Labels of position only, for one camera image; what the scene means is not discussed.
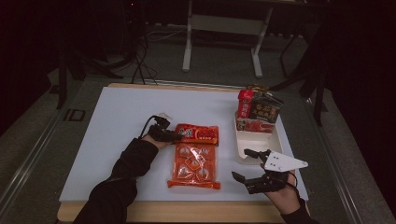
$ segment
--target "black sleeve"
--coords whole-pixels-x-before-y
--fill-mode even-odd
[[[73,223],[125,223],[137,194],[136,179],[145,175],[158,153],[150,142],[134,139],[121,153],[111,177],[98,184]]]
[[[304,199],[300,198],[299,202],[300,208],[297,211],[287,215],[281,215],[283,220],[285,220],[287,224],[318,224],[318,222],[313,220],[306,211]]]

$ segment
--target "white plastic container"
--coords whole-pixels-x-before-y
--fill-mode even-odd
[[[233,120],[233,122],[238,149],[237,160],[239,163],[245,165],[257,165],[262,163],[262,160],[260,158],[255,159],[245,155],[244,150],[246,148],[257,152],[271,149],[272,151],[283,154],[282,146],[279,140],[278,129],[276,127],[277,125],[273,129],[272,133],[253,133],[237,131],[235,119]]]

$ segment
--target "human arm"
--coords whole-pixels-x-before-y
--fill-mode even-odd
[[[135,138],[122,151],[110,178],[92,190],[74,223],[125,223],[127,207],[137,194],[136,179],[147,173],[159,149],[167,145],[149,135],[142,139]]]
[[[309,216],[304,199],[300,198],[297,188],[294,187],[295,181],[294,171],[290,171],[289,184],[285,188],[274,192],[264,192],[264,194],[271,200],[286,223],[318,223]]]

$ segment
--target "robotic hand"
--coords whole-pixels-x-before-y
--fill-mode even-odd
[[[265,152],[257,152],[247,148],[244,152],[252,158],[257,159],[260,157],[263,161],[261,168],[265,172],[262,177],[253,179],[245,179],[243,175],[232,172],[233,178],[244,184],[249,194],[274,192],[283,189],[289,184],[290,170],[308,166],[306,161],[296,160],[270,149]]]
[[[146,130],[149,122],[154,119],[157,123],[151,125],[148,129],[148,134],[158,142],[170,142],[174,143],[175,141],[181,140],[183,137],[182,134],[176,134],[173,131],[166,130],[169,127],[170,122],[168,121],[170,118],[164,113],[151,116],[146,122],[145,127],[142,130],[142,133],[139,136],[139,139],[143,137],[143,133]]]

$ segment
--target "gray floor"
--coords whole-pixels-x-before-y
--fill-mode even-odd
[[[154,30],[174,32],[178,28],[154,27]],[[226,85],[243,87],[247,84],[259,83],[272,86],[284,80],[281,73],[278,56],[288,40],[281,36],[268,36],[264,39],[260,58],[264,78],[254,77],[253,65],[249,54],[249,46],[255,43],[254,38],[247,37],[234,42],[208,41],[207,34],[195,34],[192,47],[191,70],[188,73],[181,71],[184,54],[184,35],[165,37],[150,35],[147,56],[144,60],[148,70],[143,70],[144,76],[155,76],[156,80],[177,81],[186,83],[202,83],[211,85]],[[306,47],[302,39],[298,39],[291,47],[286,58],[288,68],[292,68]],[[124,68],[117,73],[125,76],[123,80],[113,80],[103,77],[91,71],[84,82],[69,80],[69,101],[64,108],[81,109],[87,111],[89,118],[94,110],[97,97],[102,87],[111,82],[130,82],[136,65]],[[49,74],[54,83],[57,82],[57,70]],[[296,83],[282,92],[296,94],[301,83]],[[322,113],[323,127],[318,128],[318,134],[322,140],[331,147],[331,158],[339,164],[339,169],[332,173],[340,173],[343,178],[324,178],[330,183],[312,183],[310,192],[313,206],[311,214],[321,223],[348,223],[348,217],[337,214],[337,210],[328,208],[323,202],[337,203],[339,209],[344,210],[343,202],[338,193],[349,193],[351,196],[350,207],[356,207],[360,219],[355,223],[396,223],[382,198],[364,160],[359,148],[337,106],[332,100],[329,91],[325,92],[324,103],[328,112]],[[26,172],[21,178],[23,183],[20,188],[13,192],[13,197],[8,203],[4,198],[0,205],[8,205],[2,210],[1,223],[54,223],[59,208],[59,196],[62,192],[64,181],[67,178],[74,158],[78,152],[79,144],[89,124],[89,119],[84,119],[78,125],[73,121],[63,120],[65,110],[56,110],[57,95],[46,93],[1,137],[0,139],[0,190],[6,192],[12,177],[18,172],[25,158],[32,151],[39,159],[38,163],[31,163],[24,167],[30,167],[31,172]],[[56,123],[56,129],[49,129],[52,123]],[[40,138],[47,133],[49,138]],[[290,141],[298,137],[290,136]],[[322,159],[321,155],[307,155]],[[346,184],[344,189],[332,189],[333,182]],[[315,197],[315,192],[325,191],[321,188],[329,188],[329,198]]]

